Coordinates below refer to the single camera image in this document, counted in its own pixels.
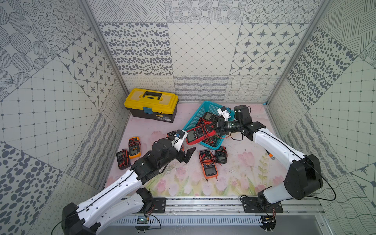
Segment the small black multimeter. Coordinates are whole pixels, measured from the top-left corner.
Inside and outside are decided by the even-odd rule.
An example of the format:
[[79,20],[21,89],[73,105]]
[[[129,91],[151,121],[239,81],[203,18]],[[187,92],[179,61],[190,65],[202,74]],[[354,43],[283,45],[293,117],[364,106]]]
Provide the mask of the small black multimeter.
[[214,152],[214,157],[215,157],[216,163],[218,163],[218,164],[226,164],[227,163],[227,158],[228,158],[228,153],[227,153],[226,147],[224,147],[224,146],[219,147]]

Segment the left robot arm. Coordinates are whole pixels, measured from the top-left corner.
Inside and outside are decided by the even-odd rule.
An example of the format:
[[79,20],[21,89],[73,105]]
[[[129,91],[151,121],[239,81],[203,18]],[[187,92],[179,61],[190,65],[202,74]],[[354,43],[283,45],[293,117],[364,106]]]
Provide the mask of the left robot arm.
[[98,235],[125,216],[151,211],[153,196],[144,185],[173,160],[190,161],[196,148],[183,151],[182,143],[181,140],[158,140],[110,186],[78,205],[68,204],[62,211],[63,233]]

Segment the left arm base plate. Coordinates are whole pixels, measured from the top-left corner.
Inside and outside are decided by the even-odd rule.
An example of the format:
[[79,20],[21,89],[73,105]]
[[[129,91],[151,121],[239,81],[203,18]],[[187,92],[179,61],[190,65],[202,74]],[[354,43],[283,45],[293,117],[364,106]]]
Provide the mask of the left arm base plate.
[[152,201],[146,202],[142,209],[138,213],[165,213],[166,208],[166,198],[165,197],[156,197]]

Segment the red multimeter with grey screen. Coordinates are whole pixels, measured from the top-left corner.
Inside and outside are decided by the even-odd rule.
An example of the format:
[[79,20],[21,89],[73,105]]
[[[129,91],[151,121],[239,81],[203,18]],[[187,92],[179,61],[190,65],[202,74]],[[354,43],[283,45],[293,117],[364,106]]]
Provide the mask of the red multimeter with grey screen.
[[216,134],[215,129],[209,124],[202,124],[189,130],[186,142],[189,146],[198,144]]

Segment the aluminium rail frame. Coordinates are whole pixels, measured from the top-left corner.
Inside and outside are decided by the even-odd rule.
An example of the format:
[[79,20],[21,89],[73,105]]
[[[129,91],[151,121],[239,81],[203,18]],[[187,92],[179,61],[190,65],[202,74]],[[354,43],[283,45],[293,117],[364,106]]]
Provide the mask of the aluminium rail frame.
[[[245,214],[240,201],[241,196],[167,196],[164,214],[194,215],[194,214]],[[324,209],[316,199],[285,200],[280,202],[283,215],[322,215]],[[267,213],[250,213],[267,215]]]

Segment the black red multimeter far left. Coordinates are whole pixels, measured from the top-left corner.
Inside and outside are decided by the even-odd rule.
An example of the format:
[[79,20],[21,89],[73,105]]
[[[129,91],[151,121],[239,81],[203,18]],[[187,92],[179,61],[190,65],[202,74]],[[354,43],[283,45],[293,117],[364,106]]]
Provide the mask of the black red multimeter far left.
[[127,169],[131,166],[130,157],[128,151],[126,149],[122,149],[121,151],[116,153],[117,158],[117,165],[120,170]]

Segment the yellow black toolbox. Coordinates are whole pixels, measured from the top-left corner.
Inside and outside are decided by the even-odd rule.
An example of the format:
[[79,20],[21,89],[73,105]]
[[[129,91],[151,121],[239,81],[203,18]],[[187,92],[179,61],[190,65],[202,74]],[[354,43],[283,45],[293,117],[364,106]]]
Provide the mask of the yellow black toolbox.
[[124,102],[125,108],[136,118],[173,123],[179,98],[173,93],[135,88]]

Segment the teal plastic basket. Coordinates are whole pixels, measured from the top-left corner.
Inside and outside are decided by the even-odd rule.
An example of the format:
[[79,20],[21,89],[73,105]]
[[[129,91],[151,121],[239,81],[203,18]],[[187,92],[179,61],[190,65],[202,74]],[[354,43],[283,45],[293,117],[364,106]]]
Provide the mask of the teal plastic basket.
[[[214,103],[214,102],[211,102],[211,101],[205,101],[201,104],[201,106],[196,110],[196,112],[193,114],[193,116],[189,119],[188,123],[184,126],[183,130],[185,130],[186,132],[188,132],[189,130],[195,128],[195,127],[198,127],[202,124],[209,124],[211,125],[215,131],[216,131],[216,124],[217,124],[217,121],[220,119],[220,118],[223,118],[222,116],[220,116],[217,112],[217,109],[218,108],[221,108],[223,105],[220,105],[220,104],[217,104],[217,103]],[[220,116],[219,118],[216,118],[213,122],[208,122],[208,121],[200,121],[200,118],[202,118],[202,116],[206,113],[206,112],[210,112],[212,114],[216,114],[218,116]],[[216,147],[212,147],[212,146],[209,146],[207,144],[204,143],[204,141],[198,143],[200,145],[202,145],[203,147],[209,149],[209,150],[217,150],[219,147],[221,147],[224,139],[225,139],[225,135],[220,135],[218,133],[216,133],[215,135],[219,136],[220,138],[222,138],[222,140],[220,140],[218,142],[218,145]]]

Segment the orange multimeter near left gripper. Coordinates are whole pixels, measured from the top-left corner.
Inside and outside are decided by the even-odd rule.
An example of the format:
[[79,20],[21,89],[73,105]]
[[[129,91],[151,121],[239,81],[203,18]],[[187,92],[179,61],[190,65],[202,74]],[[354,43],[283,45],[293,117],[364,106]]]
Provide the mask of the orange multimeter near left gripper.
[[171,132],[168,132],[166,137],[169,139],[169,140],[174,140],[175,139],[175,135],[177,134],[177,131],[171,131]]

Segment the orange multimeter centre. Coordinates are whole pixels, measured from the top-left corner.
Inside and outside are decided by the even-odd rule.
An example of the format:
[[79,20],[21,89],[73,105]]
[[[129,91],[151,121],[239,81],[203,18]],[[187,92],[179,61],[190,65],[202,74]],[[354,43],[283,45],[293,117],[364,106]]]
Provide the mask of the orange multimeter centre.
[[202,166],[204,178],[206,180],[218,177],[218,170],[216,167],[216,159],[209,150],[202,150],[199,152],[199,161]]

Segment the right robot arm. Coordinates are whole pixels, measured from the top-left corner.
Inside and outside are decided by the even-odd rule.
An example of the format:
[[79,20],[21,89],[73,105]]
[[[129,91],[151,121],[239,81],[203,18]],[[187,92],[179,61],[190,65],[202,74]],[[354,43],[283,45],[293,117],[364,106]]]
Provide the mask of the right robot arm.
[[260,204],[275,204],[284,200],[301,200],[323,187],[323,177],[319,159],[313,154],[305,155],[272,134],[264,124],[252,121],[249,108],[239,105],[234,108],[234,120],[226,107],[217,109],[219,134],[239,132],[243,137],[260,145],[275,157],[286,169],[282,183],[258,193]]

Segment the small yellow multimeter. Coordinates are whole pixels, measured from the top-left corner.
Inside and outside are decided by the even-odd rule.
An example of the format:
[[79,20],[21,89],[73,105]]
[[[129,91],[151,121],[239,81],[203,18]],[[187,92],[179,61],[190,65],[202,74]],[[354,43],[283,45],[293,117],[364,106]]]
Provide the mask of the small yellow multimeter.
[[130,159],[135,159],[141,156],[141,142],[139,137],[133,137],[128,141],[128,153]]

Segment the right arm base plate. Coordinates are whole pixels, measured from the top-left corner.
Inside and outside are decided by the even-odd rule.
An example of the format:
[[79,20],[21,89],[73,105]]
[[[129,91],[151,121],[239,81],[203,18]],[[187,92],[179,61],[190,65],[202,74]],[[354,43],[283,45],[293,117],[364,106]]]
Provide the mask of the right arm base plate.
[[256,197],[247,197],[243,195],[240,198],[245,213],[283,213],[281,203],[269,204],[260,203]]

